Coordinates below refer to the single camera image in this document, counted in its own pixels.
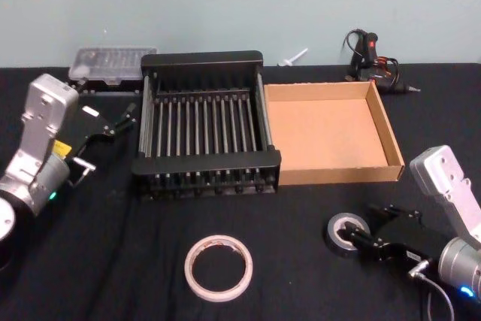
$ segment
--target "open cardboard box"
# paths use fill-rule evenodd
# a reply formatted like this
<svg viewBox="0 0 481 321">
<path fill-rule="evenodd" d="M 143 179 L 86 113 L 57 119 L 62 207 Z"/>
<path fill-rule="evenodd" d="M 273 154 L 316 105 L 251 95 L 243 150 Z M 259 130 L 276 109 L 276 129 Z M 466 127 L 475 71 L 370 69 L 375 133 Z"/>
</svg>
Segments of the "open cardboard box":
<svg viewBox="0 0 481 321">
<path fill-rule="evenodd" d="M 370 82 L 265 86 L 280 185 L 383 182 L 404 169 L 383 103 Z"/>
</svg>

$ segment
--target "black tablecloth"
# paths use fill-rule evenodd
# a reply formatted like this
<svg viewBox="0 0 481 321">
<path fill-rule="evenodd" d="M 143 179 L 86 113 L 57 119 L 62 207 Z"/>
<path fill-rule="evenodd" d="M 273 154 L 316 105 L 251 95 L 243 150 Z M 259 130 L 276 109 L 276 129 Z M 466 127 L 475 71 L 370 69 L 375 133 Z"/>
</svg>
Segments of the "black tablecloth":
<svg viewBox="0 0 481 321">
<path fill-rule="evenodd" d="M 267 67 L 263 75 L 266 83 L 336 81 L 345 70 Z M 67 79 L 64 68 L 0 70 L 1 169 L 18 146 L 27 86 L 44 72 Z M 481 65 L 404 65 L 401 76 L 422 89 L 383 96 L 405 162 L 448 144 L 481 198 Z M 115 120 L 132 97 L 87 95 L 81 101 Z M 86 158 L 97 171 L 77 189 L 62 190 L 39 216 L 21 272 L 0 289 L 1 320 L 426 319 L 419 285 L 389 265 L 340 258 L 323 239 L 331 216 L 364 215 L 368 203 L 418 209 L 427 226 L 453 235 L 443 211 L 422 195 L 409 171 L 398 183 L 139 202 L 129 172 L 137 137 L 135 129 L 113 146 L 94 145 Z M 253 257 L 249 288 L 225 304 L 196 297 L 183 273 L 190 247 L 215 234 L 242 240 Z M 212 284 L 239 273 L 238 262 L 220 258 L 228 265 L 213 256 L 199 259 L 198 277 Z M 457 319 L 479 317 L 472 303 L 451 294 Z M 439 298 L 434 315 L 447 316 Z"/>
</svg>

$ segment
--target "tape roll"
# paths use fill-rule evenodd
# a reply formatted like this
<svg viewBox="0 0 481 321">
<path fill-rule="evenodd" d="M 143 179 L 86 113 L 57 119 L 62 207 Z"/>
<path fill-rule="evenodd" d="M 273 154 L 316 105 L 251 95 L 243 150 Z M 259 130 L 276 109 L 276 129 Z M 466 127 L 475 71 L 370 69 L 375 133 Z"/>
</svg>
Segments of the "tape roll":
<svg viewBox="0 0 481 321">
<path fill-rule="evenodd" d="M 212 246 L 227 246 L 233 251 L 239 253 L 244 259 L 246 265 L 244 275 L 239 283 L 226 291 L 210 291 L 205 289 L 195 280 L 192 273 L 195 259 L 204 250 Z M 200 298 L 210 302 L 226 302 L 237 298 L 249 286 L 250 280 L 253 276 L 253 259 L 247 247 L 242 242 L 233 237 L 225 235 L 214 235 L 201 239 L 197 242 L 187 253 L 186 262 L 184 264 L 184 273 L 186 275 L 187 283 L 192 291 Z"/>
</svg>

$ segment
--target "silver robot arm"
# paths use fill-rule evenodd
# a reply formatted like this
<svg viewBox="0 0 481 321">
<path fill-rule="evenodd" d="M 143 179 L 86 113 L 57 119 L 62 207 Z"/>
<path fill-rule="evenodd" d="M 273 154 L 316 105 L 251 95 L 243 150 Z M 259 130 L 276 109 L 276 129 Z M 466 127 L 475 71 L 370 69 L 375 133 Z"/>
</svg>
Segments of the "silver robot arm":
<svg viewBox="0 0 481 321">
<path fill-rule="evenodd" d="M 410 168 L 422 192 L 443 206 L 458 236 L 475 250 L 481 249 L 481 208 L 451 148 L 430 148 Z"/>
<path fill-rule="evenodd" d="M 68 178 L 68 166 L 52 153 L 53 142 L 78 99 L 77 91 L 48 74 L 29 85 L 20 147 L 0 178 L 0 267 L 10 259 L 19 232 Z"/>
<path fill-rule="evenodd" d="M 410 163 L 419 188 L 441 204 L 459 237 L 440 255 L 440 279 L 481 300 L 481 208 L 471 182 L 448 146 L 434 147 Z"/>
</svg>

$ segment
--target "wall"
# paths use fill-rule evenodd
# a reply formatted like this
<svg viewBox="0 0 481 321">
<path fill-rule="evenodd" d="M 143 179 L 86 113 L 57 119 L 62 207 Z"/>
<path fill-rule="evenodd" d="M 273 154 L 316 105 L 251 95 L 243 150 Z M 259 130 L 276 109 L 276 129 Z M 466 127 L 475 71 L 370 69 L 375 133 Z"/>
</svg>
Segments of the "wall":
<svg viewBox="0 0 481 321">
<path fill-rule="evenodd" d="M 481 0 L 0 0 L 0 66 L 69 65 L 99 44 L 257 49 L 270 65 L 309 47 L 300 64 L 335 64 L 356 27 L 400 62 L 481 61 Z"/>
</svg>

